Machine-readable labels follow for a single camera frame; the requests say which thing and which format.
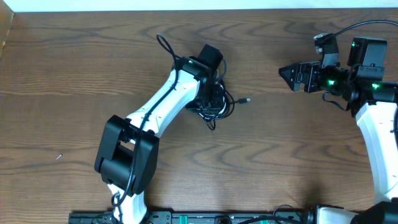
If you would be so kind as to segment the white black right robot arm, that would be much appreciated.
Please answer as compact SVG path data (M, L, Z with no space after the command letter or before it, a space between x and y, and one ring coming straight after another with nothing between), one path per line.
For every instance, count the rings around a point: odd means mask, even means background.
M361 78L359 65L351 69L298 62L279 69L292 91L342 96L355 118L368 152L374 183L374 204L363 212L317 205L303 223L397 223L397 84Z

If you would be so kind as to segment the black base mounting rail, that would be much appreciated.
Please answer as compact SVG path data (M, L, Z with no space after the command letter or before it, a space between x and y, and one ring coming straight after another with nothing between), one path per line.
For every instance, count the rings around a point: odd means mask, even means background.
M256 218L273 217L272 213L176 213L166 211L149 212L140 223L147 224L216 224L242 223ZM68 224L117 223L112 212L70 213Z

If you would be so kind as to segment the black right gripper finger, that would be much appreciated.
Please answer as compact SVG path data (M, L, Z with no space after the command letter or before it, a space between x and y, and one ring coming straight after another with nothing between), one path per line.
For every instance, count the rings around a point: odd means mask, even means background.
M299 91L302 81L297 74L280 75L292 91Z
M301 63L295 62L279 68L279 75L282 77L297 76Z

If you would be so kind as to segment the brown cardboard side panel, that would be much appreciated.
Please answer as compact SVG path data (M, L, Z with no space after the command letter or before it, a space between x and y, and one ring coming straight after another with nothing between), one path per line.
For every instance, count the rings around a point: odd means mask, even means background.
M3 0L1 0L0 8L0 55L2 55L14 18L14 11Z

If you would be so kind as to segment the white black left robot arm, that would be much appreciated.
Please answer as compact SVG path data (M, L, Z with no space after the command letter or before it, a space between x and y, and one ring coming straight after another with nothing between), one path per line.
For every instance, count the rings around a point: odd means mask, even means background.
M104 126L94 168L111 190L113 223L140 223L147 207L144 190L157 167L160 137L182 109L206 122L228 103L218 67L222 53L205 45L199 56L182 57L160 90L126 118L114 115Z

